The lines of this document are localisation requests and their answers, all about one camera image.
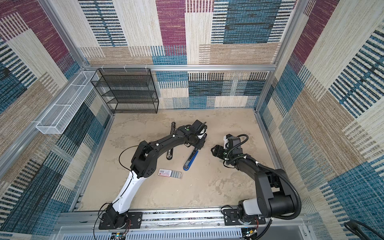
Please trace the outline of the blue stapler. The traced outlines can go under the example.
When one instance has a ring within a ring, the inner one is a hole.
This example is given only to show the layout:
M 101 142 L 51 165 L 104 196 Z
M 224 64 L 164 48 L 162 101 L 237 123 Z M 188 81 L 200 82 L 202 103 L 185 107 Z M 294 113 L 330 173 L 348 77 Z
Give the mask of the blue stapler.
M 193 163 L 193 161 L 195 160 L 197 154 L 198 154 L 199 150 L 197 148 L 195 148 L 193 150 L 193 152 L 191 153 L 191 155 L 188 157 L 188 159 L 186 160 L 184 166 L 183 166 L 183 170 L 184 171 L 188 171 Z

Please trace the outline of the red white staple box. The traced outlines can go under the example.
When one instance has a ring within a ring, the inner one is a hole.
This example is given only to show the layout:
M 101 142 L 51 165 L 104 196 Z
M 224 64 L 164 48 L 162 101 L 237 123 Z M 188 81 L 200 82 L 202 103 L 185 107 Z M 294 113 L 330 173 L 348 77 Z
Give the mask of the red white staple box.
M 172 170 L 159 169 L 158 175 L 161 177 L 171 177 L 172 172 L 173 172 Z

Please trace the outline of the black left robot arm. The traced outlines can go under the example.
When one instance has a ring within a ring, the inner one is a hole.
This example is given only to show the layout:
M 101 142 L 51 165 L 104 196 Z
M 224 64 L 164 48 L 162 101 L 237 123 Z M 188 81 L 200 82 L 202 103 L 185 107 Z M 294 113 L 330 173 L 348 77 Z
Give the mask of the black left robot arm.
M 206 141 L 207 129 L 205 123 L 196 120 L 191 125 L 178 127 L 171 134 L 159 140 L 149 143 L 140 142 L 131 160 L 131 166 L 128 168 L 127 180 L 116 199 L 107 205 L 101 215 L 98 229 L 117 230 L 128 228 L 129 224 L 134 228 L 133 217 L 129 216 L 132 200 L 144 180 L 155 173 L 158 158 L 180 145 L 192 146 L 201 150 Z

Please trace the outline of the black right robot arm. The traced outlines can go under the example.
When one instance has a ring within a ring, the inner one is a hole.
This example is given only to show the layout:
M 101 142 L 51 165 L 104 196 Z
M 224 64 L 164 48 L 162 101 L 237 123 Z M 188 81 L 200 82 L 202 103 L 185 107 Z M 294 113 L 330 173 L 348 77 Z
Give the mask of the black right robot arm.
M 293 220 L 302 210 L 302 201 L 294 185 L 282 169 L 267 167 L 249 154 L 245 154 L 242 145 L 249 136 L 228 134 L 224 145 L 211 149 L 212 155 L 223 160 L 226 168 L 234 168 L 248 175 L 255 182 L 256 197 L 241 200 L 237 212 L 242 224 L 251 222 L 252 217 Z

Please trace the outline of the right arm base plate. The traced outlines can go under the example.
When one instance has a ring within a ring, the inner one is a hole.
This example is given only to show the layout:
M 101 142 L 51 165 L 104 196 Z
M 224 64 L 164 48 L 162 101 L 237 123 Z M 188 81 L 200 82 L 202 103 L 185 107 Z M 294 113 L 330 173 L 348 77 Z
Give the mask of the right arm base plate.
M 224 216 L 226 226 L 264 225 L 267 223 L 266 219 L 261 215 L 246 215 L 243 211 L 233 208 L 221 208 L 221 213 Z

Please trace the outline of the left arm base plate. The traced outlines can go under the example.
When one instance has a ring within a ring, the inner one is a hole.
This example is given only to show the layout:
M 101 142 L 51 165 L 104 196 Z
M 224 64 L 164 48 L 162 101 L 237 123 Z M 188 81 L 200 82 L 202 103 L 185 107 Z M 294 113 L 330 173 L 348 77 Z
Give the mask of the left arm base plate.
M 99 230 L 139 229 L 142 224 L 143 212 L 127 212 L 116 215 L 112 212 L 104 213 Z

